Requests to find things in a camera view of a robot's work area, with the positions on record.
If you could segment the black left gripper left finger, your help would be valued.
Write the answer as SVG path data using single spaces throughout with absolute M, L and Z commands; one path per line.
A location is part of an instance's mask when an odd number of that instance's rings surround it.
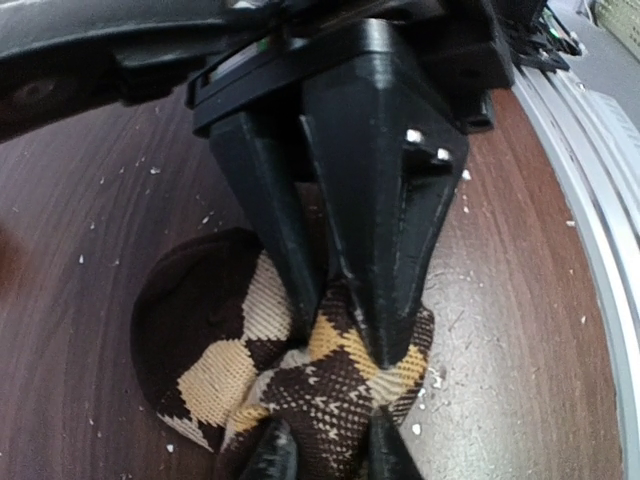
M 240 478 L 285 480 L 296 479 L 297 473 L 298 447 L 291 428 L 284 420 L 272 420 Z

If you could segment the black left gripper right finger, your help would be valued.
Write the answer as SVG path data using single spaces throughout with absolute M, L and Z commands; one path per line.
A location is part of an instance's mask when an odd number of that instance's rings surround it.
M 421 480 L 423 478 L 388 412 L 376 412 L 371 418 L 367 478 L 382 480 Z

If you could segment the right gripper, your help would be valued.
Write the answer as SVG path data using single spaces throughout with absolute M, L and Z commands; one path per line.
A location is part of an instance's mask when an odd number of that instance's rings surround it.
M 360 62 L 395 69 L 462 130 L 485 93 L 514 81 L 490 1 L 5 1 L 1 136 L 184 87 L 305 342 L 324 286 L 295 182 L 305 155 L 275 119 L 242 110 L 298 109 L 324 74 Z

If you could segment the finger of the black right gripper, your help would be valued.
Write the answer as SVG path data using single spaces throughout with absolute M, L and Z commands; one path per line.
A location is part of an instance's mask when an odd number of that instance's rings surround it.
M 468 140 L 426 75 L 384 53 L 308 80 L 302 123 L 357 326 L 389 368 L 408 350 Z

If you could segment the brown beige argyle sock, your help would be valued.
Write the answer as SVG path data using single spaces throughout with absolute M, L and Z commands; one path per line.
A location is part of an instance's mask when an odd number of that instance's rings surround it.
M 214 456 L 216 479 L 241 479 L 272 420 L 298 447 L 296 479 L 368 479 L 371 418 L 399 432 L 423 387 L 434 315 L 421 308 L 409 348 L 384 369 L 370 357 L 333 282 L 310 337 L 257 235 L 234 228 L 192 239 L 150 270 L 132 310 L 141 392 L 169 427 Z

